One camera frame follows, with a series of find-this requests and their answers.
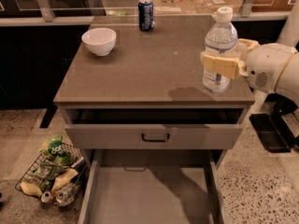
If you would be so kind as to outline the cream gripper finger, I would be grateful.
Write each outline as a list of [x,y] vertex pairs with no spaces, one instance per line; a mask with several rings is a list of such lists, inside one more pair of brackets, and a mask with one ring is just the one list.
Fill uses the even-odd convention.
[[245,62],[238,57],[220,57],[203,51],[200,60],[205,68],[230,79],[248,75]]
[[253,49],[255,49],[256,47],[259,47],[259,46],[260,46],[260,44],[256,40],[239,38],[237,40],[236,51],[240,53],[241,60],[246,60],[248,54]]

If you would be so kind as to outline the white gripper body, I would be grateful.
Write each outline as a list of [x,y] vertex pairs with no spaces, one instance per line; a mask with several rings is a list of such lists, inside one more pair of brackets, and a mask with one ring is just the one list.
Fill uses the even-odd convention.
[[296,48],[278,43],[253,49],[246,59],[248,84],[265,93],[296,94]]

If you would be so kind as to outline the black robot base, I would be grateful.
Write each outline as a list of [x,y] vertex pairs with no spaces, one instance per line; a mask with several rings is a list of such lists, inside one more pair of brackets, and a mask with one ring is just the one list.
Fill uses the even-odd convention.
[[265,150],[280,153],[299,148],[299,137],[293,134],[282,117],[253,114],[249,120]]

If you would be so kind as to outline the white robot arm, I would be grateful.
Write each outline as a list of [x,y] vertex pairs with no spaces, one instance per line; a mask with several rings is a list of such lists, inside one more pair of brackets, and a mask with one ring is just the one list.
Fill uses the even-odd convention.
[[220,7],[216,23],[205,38],[206,49],[200,60],[204,66],[204,86],[212,92],[224,92],[230,81],[244,77],[253,89],[253,110],[262,107],[270,93],[278,93],[299,103],[299,6],[292,11],[276,43],[260,44],[256,40],[239,38],[232,25],[233,10]]

